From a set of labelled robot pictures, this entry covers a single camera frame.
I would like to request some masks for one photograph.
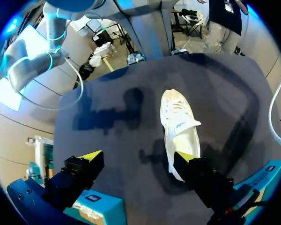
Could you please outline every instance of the black shirt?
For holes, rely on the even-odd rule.
[[[241,35],[242,32],[242,17],[241,9],[235,2],[235,0],[229,0],[233,7],[233,13],[228,12],[225,9],[225,0],[209,0],[209,18],[210,21],[218,23],[224,26],[236,34]],[[242,3],[247,8],[247,4],[244,0]]]

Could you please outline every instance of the chair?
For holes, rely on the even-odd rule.
[[[203,26],[204,18],[201,11],[198,11],[196,16],[194,15],[181,15],[181,16],[186,21],[186,35],[190,36],[193,32],[196,32],[199,35],[199,37],[202,39],[202,26]]]

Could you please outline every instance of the shoe logo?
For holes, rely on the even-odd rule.
[[[184,124],[185,124],[185,122],[179,123],[179,124],[176,126],[176,129],[179,128],[179,127],[181,127],[181,126],[184,125]]]

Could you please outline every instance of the shoe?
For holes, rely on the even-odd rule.
[[[196,126],[201,123],[194,119],[186,98],[175,89],[166,90],[161,98],[160,120],[165,129],[164,143],[169,172],[177,180],[183,181],[174,168],[174,153],[180,151],[200,157],[200,143]]]

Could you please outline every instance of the gray table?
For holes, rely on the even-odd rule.
[[[92,189],[123,198],[128,224],[206,224],[212,215],[194,192],[168,174],[160,100],[181,92],[192,107],[203,156],[238,183],[281,158],[267,122],[272,98],[258,65],[247,57],[190,54],[146,61],[85,86],[83,99],[59,111],[54,166],[96,150],[105,168]],[[76,100],[80,90],[62,97]],[[280,131],[277,107],[273,124]]]

